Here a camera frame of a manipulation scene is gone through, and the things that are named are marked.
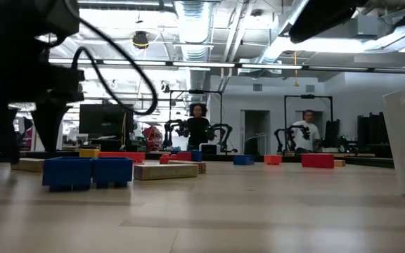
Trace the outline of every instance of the man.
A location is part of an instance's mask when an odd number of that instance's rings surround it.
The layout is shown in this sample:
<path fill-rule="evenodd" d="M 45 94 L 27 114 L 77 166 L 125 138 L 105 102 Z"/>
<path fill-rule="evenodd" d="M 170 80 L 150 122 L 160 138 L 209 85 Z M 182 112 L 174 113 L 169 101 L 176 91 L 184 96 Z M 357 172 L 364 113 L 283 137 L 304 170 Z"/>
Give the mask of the man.
<path fill-rule="evenodd" d="M 293 129 L 295 138 L 293 139 L 297 153 L 308 153 L 317 150 L 319 147 L 314 147 L 314 142 L 320 139 L 320 133 L 318 127 L 312 122 L 314 121 L 315 112 L 313 110 L 305 110 L 303 112 L 304 120 L 295 122 L 293 126 L 304 126 L 310 130 L 309 140 L 305 139 L 301 129 Z"/>

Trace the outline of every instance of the person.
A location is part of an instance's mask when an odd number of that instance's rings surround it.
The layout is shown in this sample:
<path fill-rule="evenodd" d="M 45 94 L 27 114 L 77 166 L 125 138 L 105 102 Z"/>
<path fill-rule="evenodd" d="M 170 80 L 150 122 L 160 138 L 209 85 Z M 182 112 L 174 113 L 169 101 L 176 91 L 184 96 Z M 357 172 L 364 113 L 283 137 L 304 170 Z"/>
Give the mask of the person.
<path fill-rule="evenodd" d="M 315 142 L 320 139 L 320 133 L 318 127 L 312 122 L 315 118 L 315 112 L 313 110 L 305 110 L 303 112 L 302 121 L 295 122 L 293 126 L 304 126 L 308 127 L 310 130 L 309 140 L 305 139 L 301 129 L 293 129 L 295 138 L 293 139 L 296 146 L 296 153 L 310 153 L 312 151 L 318 150 L 318 145 Z"/>
<path fill-rule="evenodd" d="M 187 150 L 199 150 L 201 143 L 207 143 L 206 129 L 210 125 L 209 121 L 204 118 L 207 113 L 207 108 L 203 105 L 195 105 L 193 107 L 193 117 L 187 119 L 187 128 L 190 132 L 188 138 Z"/>

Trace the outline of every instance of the black shirt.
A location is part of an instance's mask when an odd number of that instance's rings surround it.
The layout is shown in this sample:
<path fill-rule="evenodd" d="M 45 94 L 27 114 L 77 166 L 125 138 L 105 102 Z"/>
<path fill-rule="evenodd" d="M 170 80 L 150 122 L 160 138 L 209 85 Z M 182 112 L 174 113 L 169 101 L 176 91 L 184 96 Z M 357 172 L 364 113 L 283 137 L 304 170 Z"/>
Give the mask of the black shirt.
<path fill-rule="evenodd" d="M 209 140 L 205 134 L 205 130 L 210 125 L 209 121 L 206 118 L 190 118 L 187 119 L 187 127 L 190 132 L 190 138 L 188 143 L 190 145 L 200 145 L 201 143 L 206 143 Z"/>

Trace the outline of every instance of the doorway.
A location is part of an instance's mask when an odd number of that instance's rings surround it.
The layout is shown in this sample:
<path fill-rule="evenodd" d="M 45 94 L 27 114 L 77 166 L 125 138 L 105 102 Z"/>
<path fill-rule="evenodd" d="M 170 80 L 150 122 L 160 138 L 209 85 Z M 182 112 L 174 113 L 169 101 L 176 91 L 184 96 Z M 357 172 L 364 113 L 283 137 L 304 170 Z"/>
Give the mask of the doorway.
<path fill-rule="evenodd" d="M 296 119 L 294 122 L 298 122 L 301 120 L 304 120 L 304 111 L 296 111 Z M 324 112 L 315 111 L 314 125 L 318 128 L 321 138 L 324 138 L 324 135 L 325 135 L 324 134 L 325 124 L 326 124 L 326 121 L 324 120 Z"/>
<path fill-rule="evenodd" d="M 240 112 L 240 143 L 241 152 L 245 154 L 245 142 L 257 139 L 257 152 L 260 155 L 269 154 L 270 146 L 270 111 L 241 110 Z"/>

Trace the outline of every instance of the monitor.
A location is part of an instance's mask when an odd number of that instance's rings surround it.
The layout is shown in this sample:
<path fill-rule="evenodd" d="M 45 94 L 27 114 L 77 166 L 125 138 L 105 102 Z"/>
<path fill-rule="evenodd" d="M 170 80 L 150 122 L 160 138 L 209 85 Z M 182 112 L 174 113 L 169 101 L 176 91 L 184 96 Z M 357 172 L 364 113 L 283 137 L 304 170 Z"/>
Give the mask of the monitor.
<path fill-rule="evenodd" d="M 126 113 L 126 133 L 134 130 L 134 116 L 119 105 L 80 105 L 79 133 L 93 138 L 101 136 L 121 136 L 123 118 Z"/>

